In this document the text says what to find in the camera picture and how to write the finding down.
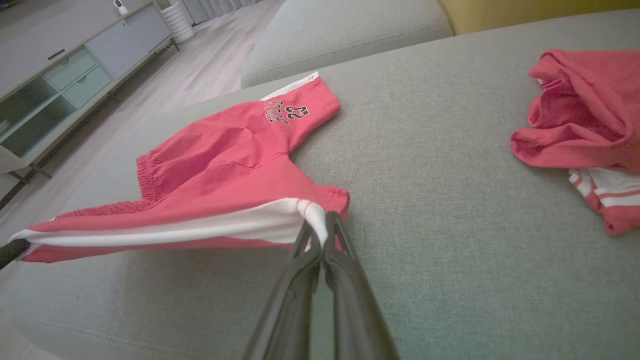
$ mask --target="cabinet drawer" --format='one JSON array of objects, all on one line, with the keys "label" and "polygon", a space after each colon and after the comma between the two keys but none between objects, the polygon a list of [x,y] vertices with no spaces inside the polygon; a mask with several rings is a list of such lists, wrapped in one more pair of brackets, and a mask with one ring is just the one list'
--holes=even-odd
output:
[{"label": "cabinet drawer", "polygon": [[107,76],[102,69],[96,67],[65,91],[65,96],[69,101],[74,103],[74,105],[81,108],[110,82],[111,79],[109,79],[109,76]]},{"label": "cabinet drawer", "polygon": [[44,76],[58,90],[62,90],[94,65],[91,56],[84,49],[80,49],[49,69]]}]

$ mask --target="curtain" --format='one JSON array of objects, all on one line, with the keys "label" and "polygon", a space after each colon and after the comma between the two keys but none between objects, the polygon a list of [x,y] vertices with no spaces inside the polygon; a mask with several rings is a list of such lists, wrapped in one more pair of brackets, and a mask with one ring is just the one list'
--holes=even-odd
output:
[{"label": "curtain", "polygon": [[196,24],[238,10],[260,0],[182,0]]}]

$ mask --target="gray sofa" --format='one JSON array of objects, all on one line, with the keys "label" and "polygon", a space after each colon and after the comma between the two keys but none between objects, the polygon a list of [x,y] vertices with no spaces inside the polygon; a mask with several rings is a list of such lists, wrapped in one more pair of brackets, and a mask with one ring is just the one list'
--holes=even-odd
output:
[{"label": "gray sofa", "polygon": [[[611,238],[568,182],[509,136],[550,48],[640,48],[640,10],[446,38],[320,70],[340,113],[291,154],[351,192],[348,228],[403,359],[638,359],[640,232]],[[173,110],[101,159],[67,210],[140,196],[134,159],[192,121],[291,76]],[[287,256],[277,249],[132,251],[25,264],[11,310],[68,360],[238,359]],[[333,357],[321,283],[312,359]]]},{"label": "gray sofa", "polygon": [[286,0],[243,66],[241,84],[451,36],[438,0]]}]

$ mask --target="folded clothing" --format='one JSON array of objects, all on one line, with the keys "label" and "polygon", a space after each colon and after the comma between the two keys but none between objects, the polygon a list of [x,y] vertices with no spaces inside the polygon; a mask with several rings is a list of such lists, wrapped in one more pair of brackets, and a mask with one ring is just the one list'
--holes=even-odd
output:
[{"label": "folded clothing", "polygon": [[140,200],[71,211],[15,234],[32,243],[22,259],[288,245],[305,220],[324,240],[324,212],[346,215],[349,194],[314,184],[289,153],[340,103],[317,73],[269,97],[200,119],[140,156]]},{"label": "folded clothing", "polygon": [[537,167],[619,167],[640,174],[640,51],[545,52],[513,153]]},{"label": "folded clothing", "polygon": [[511,136],[516,157],[570,168],[570,181],[607,232],[640,226],[640,51],[545,52],[529,75],[544,90],[531,129]]}]

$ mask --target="open shelf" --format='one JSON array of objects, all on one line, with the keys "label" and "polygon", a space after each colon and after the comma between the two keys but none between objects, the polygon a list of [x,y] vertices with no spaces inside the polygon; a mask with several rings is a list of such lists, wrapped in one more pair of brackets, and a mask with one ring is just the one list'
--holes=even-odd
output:
[{"label": "open shelf", "polygon": [[71,113],[62,119],[45,137],[34,145],[29,152],[22,156],[25,163],[32,163],[43,153],[52,143],[54,143],[71,125],[77,120],[77,113]]},{"label": "open shelf", "polygon": [[24,160],[30,161],[29,155],[39,150],[58,126],[75,117],[76,108],[62,96],[43,104],[40,111],[30,113],[31,117],[25,117],[20,126],[11,128],[7,136],[0,138],[3,147]]},{"label": "open shelf", "polygon": [[0,134],[29,120],[58,95],[58,91],[44,78],[32,80],[0,102]]}]

